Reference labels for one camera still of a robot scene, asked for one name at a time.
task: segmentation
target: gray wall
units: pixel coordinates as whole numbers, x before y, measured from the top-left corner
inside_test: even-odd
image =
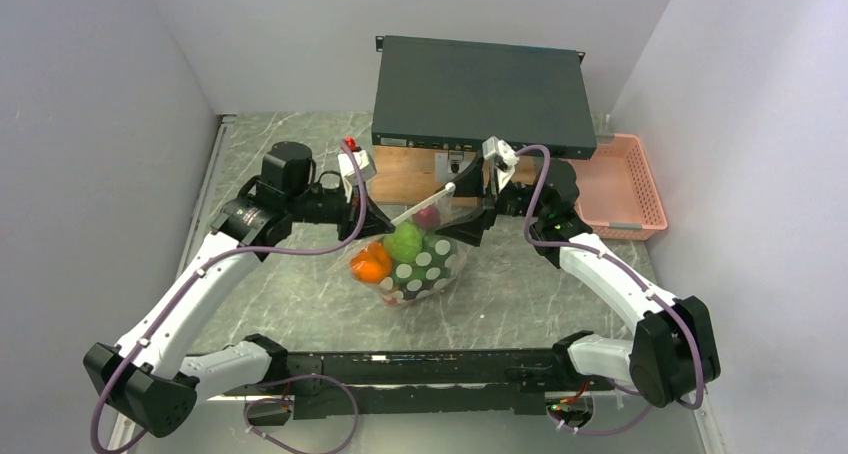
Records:
[[[91,452],[83,354],[173,281],[216,119],[151,0],[0,0],[0,39],[0,452]]]
[[[156,0],[217,112],[370,110],[374,36],[581,49],[609,112],[668,0]]]
[[[661,283],[707,302],[730,452],[845,452],[848,0],[672,0],[614,111],[669,229]]]

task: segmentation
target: table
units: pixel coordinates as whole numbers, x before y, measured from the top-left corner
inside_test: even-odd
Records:
[[[306,144],[321,170],[337,169],[340,140],[350,136],[371,149],[370,129],[368,112],[240,115],[223,158],[213,212],[259,173],[263,154],[275,142]],[[403,209],[383,207],[390,216]],[[576,278],[538,256],[521,229],[522,219],[499,218],[482,246],[471,250],[452,288],[402,308],[385,306],[350,278],[347,260],[356,245],[320,257],[270,256],[224,301],[192,352],[215,351],[253,333],[296,351],[547,347],[583,329],[629,338],[618,316]],[[333,226],[295,225],[281,246],[335,242]],[[607,242],[655,280],[644,243]]]

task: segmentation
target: plastic basket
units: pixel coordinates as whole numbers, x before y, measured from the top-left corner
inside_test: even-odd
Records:
[[[668,227],[639,138],[616,134],[577,172],[577,213],[605,239],[644,241]]]

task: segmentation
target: white dot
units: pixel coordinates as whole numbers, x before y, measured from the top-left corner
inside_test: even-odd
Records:
[[[415,263],[419,266],[429,266],[430,261],[432,260],[433,256],[431,256],[429,252],[422,252],[415,256]]]
[[[440,256],[444,256],[445,254],[450,252],[450,242],[442,239],[441,241],[436,242],[436,254]]]
[[[412,275],[412,266],[409,264],[401,264],[395,269],[395,274],[401,279],[406,279]]]

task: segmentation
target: red fruit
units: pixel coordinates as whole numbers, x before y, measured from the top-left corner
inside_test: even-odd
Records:
[[[442,223],[442,215],[436,206],[427,206],[412,215],[412,222],[421,229],[435,229]]]

